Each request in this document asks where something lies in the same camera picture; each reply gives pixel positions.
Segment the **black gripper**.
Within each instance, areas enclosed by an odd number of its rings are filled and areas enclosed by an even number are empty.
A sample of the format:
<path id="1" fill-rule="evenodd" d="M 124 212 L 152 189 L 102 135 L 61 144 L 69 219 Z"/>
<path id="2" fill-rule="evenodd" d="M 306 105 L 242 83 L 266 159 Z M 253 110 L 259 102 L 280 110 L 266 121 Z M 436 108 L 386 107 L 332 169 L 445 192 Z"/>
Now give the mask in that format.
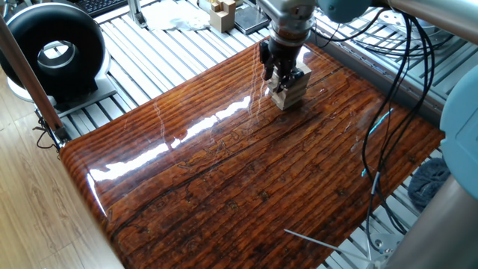
<path id="1" fill-rule="evenodd" d="M 292 70 L 289 75 L 279 79 L 277 93 L 289 89 L 305 75 L 302 70 L 295 67 L 299 46 L 286 46 L 270 38 L 259 43 L 259 53 L 260 62 L 264 66 L 264 80 L 271 79 L 274 66 L 281 71 Z"/>

